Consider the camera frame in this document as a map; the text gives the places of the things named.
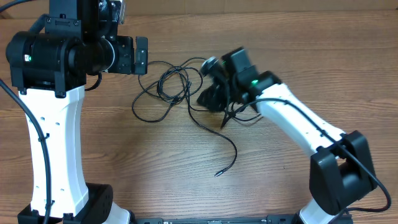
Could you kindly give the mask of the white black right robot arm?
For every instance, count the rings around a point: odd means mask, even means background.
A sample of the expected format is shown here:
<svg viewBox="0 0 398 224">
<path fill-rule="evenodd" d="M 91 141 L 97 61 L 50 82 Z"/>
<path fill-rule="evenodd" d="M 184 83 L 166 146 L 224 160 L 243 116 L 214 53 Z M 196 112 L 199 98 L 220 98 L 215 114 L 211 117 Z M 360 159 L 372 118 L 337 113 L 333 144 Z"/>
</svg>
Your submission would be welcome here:
<svg viewBox="0 0 398 224">
<path fill-rule="evenodd" d="M 200 71 L 213 83 L 198 97 L 198 104 L 225 111 L 224 123 L 251 106 L 310 159 L 311 201 L 274 223 L 337 223 L 352 203 L 377 188 L 366 137 L 359 131 L 347 134 L 316 115 L 274 73 L 259 72 L 244 48 L 210 57 Z"/>
</svg>

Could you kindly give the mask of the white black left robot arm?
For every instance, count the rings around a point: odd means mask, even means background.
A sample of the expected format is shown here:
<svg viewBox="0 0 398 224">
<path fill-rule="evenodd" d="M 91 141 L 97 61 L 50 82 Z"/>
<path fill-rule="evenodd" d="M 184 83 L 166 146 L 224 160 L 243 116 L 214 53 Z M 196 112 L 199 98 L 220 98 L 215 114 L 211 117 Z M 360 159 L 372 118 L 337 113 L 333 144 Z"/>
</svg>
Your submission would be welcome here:
<svg viewBox="0 0 398 224">
<path fill-rule="evenodd" d="M 86 79 L 104 73 L 145 75 L 148 40 L 118 34 L 124 1 L 50 1 L 6 47 L 9 96 L 26 115 L 34 188 L 19 223 L 125 223 L 134 214 L 108 184 L 86 182 L 80 120 Z"/>
</svg>

